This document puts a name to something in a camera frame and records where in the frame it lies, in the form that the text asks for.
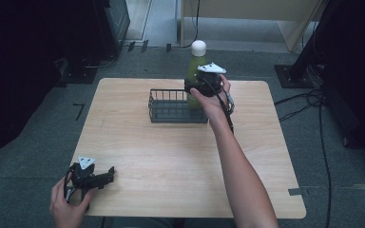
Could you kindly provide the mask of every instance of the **metal basket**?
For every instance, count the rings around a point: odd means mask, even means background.
[[[183,89],[150,89],[149,116],[152,123],[206,124],[203,108],[192,108]]]

